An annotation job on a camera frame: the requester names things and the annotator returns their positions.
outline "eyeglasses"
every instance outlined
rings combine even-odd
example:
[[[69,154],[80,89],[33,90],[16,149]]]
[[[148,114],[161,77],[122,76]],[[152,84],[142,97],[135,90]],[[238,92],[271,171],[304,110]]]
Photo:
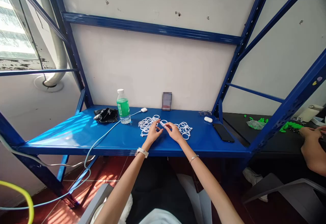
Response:
[[[206,115],[212,115],[211,111],[199,111],[199,116],[206,116]]]

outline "blue shelf surface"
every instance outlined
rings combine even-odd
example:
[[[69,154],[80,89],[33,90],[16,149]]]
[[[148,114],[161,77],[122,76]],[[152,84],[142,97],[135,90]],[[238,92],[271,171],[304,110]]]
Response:
[[[86,155],[96,140],[114,125],[98,123],[93,119],[94,110],[106,107],[116,108],[94,105],[19,146],[17,150],[28,154]],[[131,107],[130,113],[134,114],[140,109]],[[132,116],[130,124],[118,124],[98,146],[92,149],[91,155],[134,155],[146,139],[140,136],[138,122],[154,115],[173,123],[187,122],[193,128],[187,142],[201,156],[245,157],[250,153],[236,138],[234,143],[222,141],[212,123],[204,121],[204,117],[200,117],[197,111],[162,111],[149,108],[145,113]],[[211,117],[213,123],[220,124],[218,119]],[[166,130],[154,142],[149,153],[151,156],[184,156],[179,145],[170,138]]]

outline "window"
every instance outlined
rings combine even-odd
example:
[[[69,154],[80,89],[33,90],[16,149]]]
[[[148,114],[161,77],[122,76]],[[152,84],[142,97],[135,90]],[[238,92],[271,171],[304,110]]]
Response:
[[[0,58],[38,60],[9,0],[0,0]]]

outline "blue metal shelf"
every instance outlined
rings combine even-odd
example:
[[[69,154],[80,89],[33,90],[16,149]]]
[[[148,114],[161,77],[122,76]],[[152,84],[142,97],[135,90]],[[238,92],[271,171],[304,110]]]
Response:
[[[17,149],[28,154],[86,155],[96,140],[114,125],[113,123],[101,124],[93,119],[94,110],[106,107],[108,106],[92,106]],[[140,109],[131,107],[130,113],[136,113]],[[157,108],[149,108],[146,113],[132,116],[131,124],[118,124],[92,150],[91,155],[133,155],[146,139],[140,136],[141,130],[138,127],[138,122],[154,115],[159,115],[161,119],[173,123],[187,122],[193,128],[187,142],[201,156],[233,155],[234,157],[238,153],[249,153],[236,138],[234,138],[235,143],[223,142],[213,125],[204,121],[204,118],[200,117],[197,111],[162,111]],[[213,116],[212,118],[214,119],[213,123],[220,123],[218,119]],[[150,152],[151,156],[183,156],[180,146],[170,138],[167,131],[164,131],[156,140]]]
[[[325,49],[286,99],[277,98],[258,91],[250,90],[248,88],[233,85],[231,83],[239,62],[279,21],[279,19],[290,9],[290,7],[297,2],[297,0],[288,0],[272,18],[272,20],[248,45],[248,47],[247,44],[249,38],[266,0],[255,0],[241,37],[159,24],[70,13],[66,12],[63,0],[50,0],[53,5],[56,20],[60,26],[59,28],[36,0],[28,1],[54,29],[57,35],[65,42],[67,53],[69,55],[69,59],[71,60],[71,67],[73,67],[73,69],[4,71],[0,72],[0,76],[71,71],[75,72],[77,83],[81,90],[75,116],[28,142],[23,141],[6,118],[0,113],[1,135],[12,148],[30,155],[59,154],[64,155],[62,161],[66,162],[69,155],[86,155],[92,144],[113,126],[113,124],[99,124],[93,120],[93,111],[106,106],[93,105],[86,76],[74,41],[70,26],[71,23],[237,45],[213,108],[215,117],[212,116],[212,118],[214,123],[221,124],[223,122],[222,102],[230,86],[281,103],[278,110],[275,112],[266,126],[260,131],[259,135],[251,143],[249,148],[245,148],[235,137],[233,137],[235,140],[234,143],[223,142],[217,135],[213,125],[205,122],[203,117],[199,117],[199,114],[196,111],[162,111],[161,109],[150,108],[148,109],[148,112],[144,114],[139,113],[133,116],[131,124],[118,124],[116,128],[114,128],[106,136],[106,138],[104,138],[102,142],[92,150],[91,155],[133,155],[136,149],[145,141],[145,138],[140,136],[141,130],[138,127],[138,122],[145,117],[152,117],[153,115],[157,114],[162,119],[171,121],[173,123],[180,123],[183,121],[187,122],[189,126],[193,128],[188,143],[200,156],[241,158],[241,162],[235,165],[235,168],[232,171],[236,174],[243,170],[254,153],[259,152],[262,149],[266,142],[279,130],[282,125],[284,125],[284,123],[286,123],[286,121],[326,79]],[[80,112],[83,107],[83,103],[86,104],[87,109]],[[135,113],[139,110],[140,108],[136,107],[130,108],[131,113]],[[164,131],[151,147],[150,155],[183,156],[184,154],[178,144],[167,135],[166,131]],[[64,167],[60,168],[58,177],[55,177],[46,167],[39,165],[34,160],[19,155],[16,155],[16,157],[56,195],[60,196],[67,192],[61,183],[62,176],[65,171]],[[66,203],[71,207],[78,205],[76,200],[71,195],[66,196],[64,201],[66,201]]]

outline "green bottle label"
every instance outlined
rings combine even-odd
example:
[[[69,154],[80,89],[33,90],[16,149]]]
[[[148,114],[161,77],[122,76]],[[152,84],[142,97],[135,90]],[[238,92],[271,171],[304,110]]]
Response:
[[[127,117],[130,114],[129,101],[116,102],[120,117]]]

